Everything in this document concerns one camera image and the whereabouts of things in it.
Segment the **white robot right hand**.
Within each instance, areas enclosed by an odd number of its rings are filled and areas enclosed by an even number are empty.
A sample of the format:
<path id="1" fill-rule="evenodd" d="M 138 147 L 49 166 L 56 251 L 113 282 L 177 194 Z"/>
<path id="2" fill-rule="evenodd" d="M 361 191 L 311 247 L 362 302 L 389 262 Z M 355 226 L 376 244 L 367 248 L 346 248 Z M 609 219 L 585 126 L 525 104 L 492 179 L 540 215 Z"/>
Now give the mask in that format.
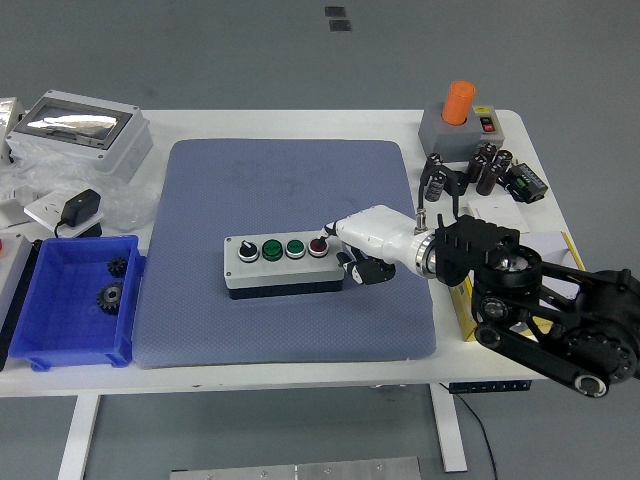
<path id="1" fill-rule="evenodd" d="M 426 219 L 423 208 L 411 218 L 376 205 L 325 225 L 319 239 L 336 237 L 342 242 L 343 250 L 336 258 L 358 284 L 391 280 L 399 263 L 420 277 L 433 278 L 435 234 L 427 228 Z"/>

